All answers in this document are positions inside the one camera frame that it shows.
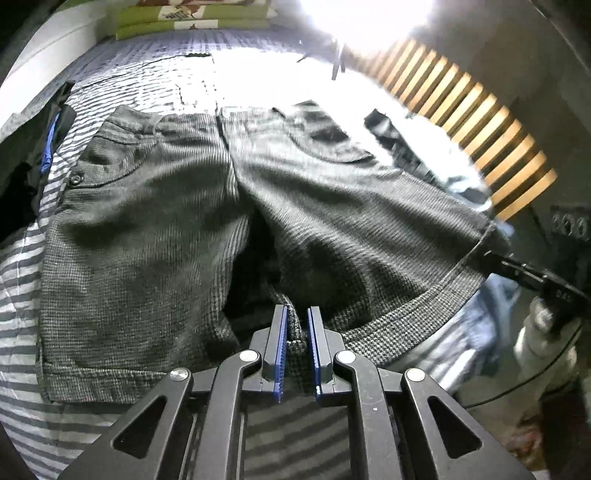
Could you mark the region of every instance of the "wooden headboard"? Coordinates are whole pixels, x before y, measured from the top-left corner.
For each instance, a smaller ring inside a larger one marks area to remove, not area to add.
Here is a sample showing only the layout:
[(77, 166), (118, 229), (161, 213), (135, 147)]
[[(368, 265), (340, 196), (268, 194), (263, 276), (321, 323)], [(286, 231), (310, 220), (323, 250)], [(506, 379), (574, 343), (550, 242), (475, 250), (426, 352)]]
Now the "wooden headboard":
[(372, 57), (352, 54), (355, 68), (441, 126), (471, 156), (491, 188), (498, 218), (511, 218), (556, 179), (509, 109), (435, 50), (408, 38)]

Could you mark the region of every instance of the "gray shorts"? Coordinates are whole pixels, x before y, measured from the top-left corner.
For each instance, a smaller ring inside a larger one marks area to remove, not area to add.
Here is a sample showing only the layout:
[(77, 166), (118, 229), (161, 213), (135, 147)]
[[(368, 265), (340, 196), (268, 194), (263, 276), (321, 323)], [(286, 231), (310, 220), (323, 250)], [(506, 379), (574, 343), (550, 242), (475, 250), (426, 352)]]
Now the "gray shorts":
[(47, 228), (37, 372), (49, 399), (133, 403), (210, 368), (290, 306), (287, 374), (306, 389), (306, 308), (385, 365), (483, 281), (486, 217), (352, 144), (313, 102), (155, 115), (120, 106)]

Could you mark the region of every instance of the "blue gripper pad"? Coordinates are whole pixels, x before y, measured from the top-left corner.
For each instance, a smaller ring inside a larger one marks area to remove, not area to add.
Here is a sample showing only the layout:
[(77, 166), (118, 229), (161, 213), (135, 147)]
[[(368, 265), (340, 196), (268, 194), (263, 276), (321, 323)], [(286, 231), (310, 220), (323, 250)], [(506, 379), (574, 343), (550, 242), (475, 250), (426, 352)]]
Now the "blue gripper pad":
[(277, 342), (277, 353), (275, 354), (275, 375), (273, 378), (275, 384), (273, 385), (273, 396), (277, 403), (281, 403), (283, 397), (283, 383), (285, 380), (285, 353), (287, 351), (287, 307), (283, 307), (281, 315), (281, 327), (279, 331), (279, 339)]
[(316, 397), (318, 398), (320, 395), (320, 356), (318, 353), (318, 346), (316, 345), (316, 332), (314, 331), (311, 309), (308, 309), (308, 337), (310, 341), (310, 356), (312, 357), (314, 385), (316, 386)]

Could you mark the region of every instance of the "gray wall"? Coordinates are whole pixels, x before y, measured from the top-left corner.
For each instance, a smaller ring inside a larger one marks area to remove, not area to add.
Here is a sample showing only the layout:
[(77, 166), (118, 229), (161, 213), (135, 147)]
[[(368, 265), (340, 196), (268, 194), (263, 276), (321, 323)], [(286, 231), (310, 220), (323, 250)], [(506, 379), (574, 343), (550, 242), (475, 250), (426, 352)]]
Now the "gray wall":
[[(591, 202), (591, 79), (527, 0), (435, 0), (417, 36), (494, 93), (544, 150), (558, 179), (533, 203), (543, 223), (552, 203)], [(511, 223), (526, 254), (543, 260), (528, 215)]]

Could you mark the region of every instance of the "blue strap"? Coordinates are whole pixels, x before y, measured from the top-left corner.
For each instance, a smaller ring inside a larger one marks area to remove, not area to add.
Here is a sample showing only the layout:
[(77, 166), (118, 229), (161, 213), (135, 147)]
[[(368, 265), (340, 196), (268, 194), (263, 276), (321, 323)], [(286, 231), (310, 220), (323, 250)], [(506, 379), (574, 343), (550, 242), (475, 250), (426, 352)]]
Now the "blue strap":
[(53, 142), (53, 134), (56, 130), (56, 123), (59, 116), (59, 112), (56, 113), (56, 117), (53, 119), (53, 122), (51, 123), (51, 127), (49, 129), (49, 133), (47, 134), (47, 139), (45, 141), (45, 149), (43, 149), (43, 158), (41, 159), (41, 174), (44, 174), (51, 167), (51, 159), (53, 157), (53, 155), (51, 155), (51, 142)]

